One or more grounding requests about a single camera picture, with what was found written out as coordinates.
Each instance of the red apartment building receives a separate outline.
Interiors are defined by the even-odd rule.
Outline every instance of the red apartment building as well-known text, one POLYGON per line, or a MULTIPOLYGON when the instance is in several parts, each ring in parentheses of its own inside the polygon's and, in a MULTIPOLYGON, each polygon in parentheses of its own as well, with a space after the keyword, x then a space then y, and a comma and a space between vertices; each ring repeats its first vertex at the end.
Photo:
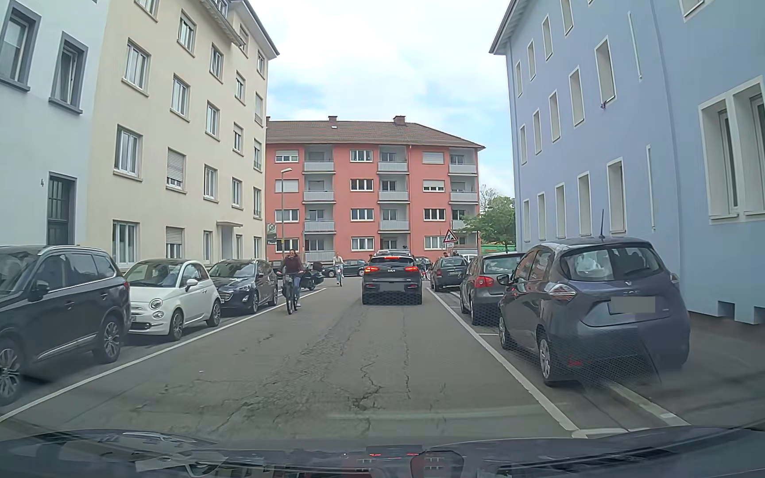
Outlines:
MULTIPOLYGON (((268 118, 267 128, 265 219, 280 237, 267 246, 270 259, 282 256, 283 225, 286 251, 295 248, 309 262, 331 262, 335 251, 367 259, 378 249, 404 247, 436 259, 447 230, 478 212, 483 146, 471 141, 405 116, 268 118)), ((459 237, 455 247, 475 254, 477 235, 459 237)))

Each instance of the street lamp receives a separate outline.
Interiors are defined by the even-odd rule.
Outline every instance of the street lamp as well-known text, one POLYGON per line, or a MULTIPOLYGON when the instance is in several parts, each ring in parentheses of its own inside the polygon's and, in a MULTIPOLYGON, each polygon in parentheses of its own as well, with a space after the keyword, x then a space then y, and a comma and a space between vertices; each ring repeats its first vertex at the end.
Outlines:
POLYGON ((280 233, 282 236, 282 264, 285 264, 285 173, 291 170, 292 168, 285 168, 279 172, 279 196, 282 200, 282 205, 280 206, 282 210, 279 213, 280 222, 282 223, 282 232, 280 233))

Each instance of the building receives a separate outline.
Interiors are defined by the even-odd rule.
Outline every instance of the building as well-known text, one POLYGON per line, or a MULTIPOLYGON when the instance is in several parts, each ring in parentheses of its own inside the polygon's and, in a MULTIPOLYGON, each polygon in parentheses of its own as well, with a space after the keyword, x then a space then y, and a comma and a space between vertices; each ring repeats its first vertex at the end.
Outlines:
POLYGON ((650 240, 690 310, 765 325, 765 4, 513 0, 518 248, 650 240))
POLYGON ((86 237, 108 2, 0 0, 0 245, 86 237))
MULTIPOLYGON (((269 119, 265 204, 280 239, 268 257, 282 255, 282 237, 286 251, 302 250, 309 262, 331 262, 335 251, 367 259, 378 249, 441 256, 448 229, 478 212, 481 150, 405 116, 269 119)), ((476 252, 476 234, 459 241, 463 254, 476 252)))
POLYGON ((111 2, 86 244, 123 267, 263 255, 264 115, 278 51, 247 0, 111 2))

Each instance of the blue building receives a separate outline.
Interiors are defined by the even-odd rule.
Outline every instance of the blue building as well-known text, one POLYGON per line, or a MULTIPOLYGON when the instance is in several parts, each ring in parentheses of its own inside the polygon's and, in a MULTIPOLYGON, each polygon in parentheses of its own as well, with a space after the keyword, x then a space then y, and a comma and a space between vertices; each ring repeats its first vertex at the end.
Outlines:
POLYGON ((765 325, 765 2, 512 0, 518 250, 653 243, 690 310, 765 325))

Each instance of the asphalt road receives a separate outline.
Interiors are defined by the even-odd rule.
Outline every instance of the asphalt road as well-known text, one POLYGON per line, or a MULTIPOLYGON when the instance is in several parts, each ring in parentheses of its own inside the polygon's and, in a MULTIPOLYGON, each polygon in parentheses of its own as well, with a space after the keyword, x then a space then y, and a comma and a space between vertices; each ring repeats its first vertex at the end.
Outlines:
POLYGON ((133 338, 114 364, 89 354, 56 364, 53 383, 0 410, 0 440, 123 428, 223 443, 439 444, 689 423, 632 390, 651 383, 546 387, 533 357, 502 351, 495 327, 470 326, 452 293, 362 305, 359 285, 327 279, 294 315, 282 305, 227 317, 177 343, 133 338))

